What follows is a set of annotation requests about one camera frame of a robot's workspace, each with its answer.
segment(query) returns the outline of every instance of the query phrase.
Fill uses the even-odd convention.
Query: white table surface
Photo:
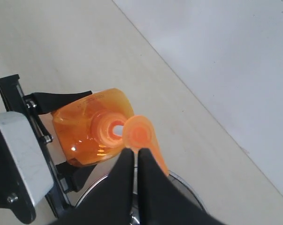
[[[212,215],[283,225],[283,197],[111,0],[0,1],[0,77],[16,73],[27,94],[123,90],[155,125],[170,170]],[[33,224],[52,220],[41,202]],[[20,223],[0,210],[0,225],[9,224]]]

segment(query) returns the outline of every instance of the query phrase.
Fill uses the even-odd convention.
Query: black metal frame
[[[1,78],[0,94],[6,110],[23,114],[31,125],[54,180],[54,186],[47,193],[46,199],[54,215],[60,218],[73,208],[66,193],[81,190],[95,165],[77,168],[65,162],[55,166],[46,146],[52,141],[52,136],[42,124],[38,115],[55,111],[92,94],[92,92],[78,94],[33,93],[24,95],[18,80],[19,75]],[[67,188],[62,185],[61,181],[63,179],[68,186]]]

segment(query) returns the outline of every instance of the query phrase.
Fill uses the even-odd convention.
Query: stainless steel bowl
[[[84,199],[104,180],[108,177],[105,175],[98,179],[90,188],[88,188],[84,194],[79,198],[76,207],[79,206]],[[199,197],[195,194],[193,189],[188,185],[181,177],[179,177],[174,172],[169,172],[168,179],[173,183],[173,185],[192,203],[198,206],[201,210],[206,212],[204,204],[199,199]],[[133,203],[131,210],[131,222],[130,225],[139,225],[139,214],[138,214],[138,198],[137,198],[137,167],[135,167],[134,171],[134,186],[133,186]]]

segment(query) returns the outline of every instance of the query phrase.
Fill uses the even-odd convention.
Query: orange translucent plastic
[[[134,112],[122,91],[108,89],[66,105],[52,115],[67,161],[85,166],[110,159],[125,147],[113,128],[124,125]]]
[[[145,116],[128,119],[122,130],[122,140],[127,148],[137,153],[141,148],[149,148],[161,170],[168,176],[168,168],[160,152],[154,126]]]

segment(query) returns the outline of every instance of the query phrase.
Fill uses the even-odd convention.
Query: white wall
[[[114,1],[283,194],[283,0]]]

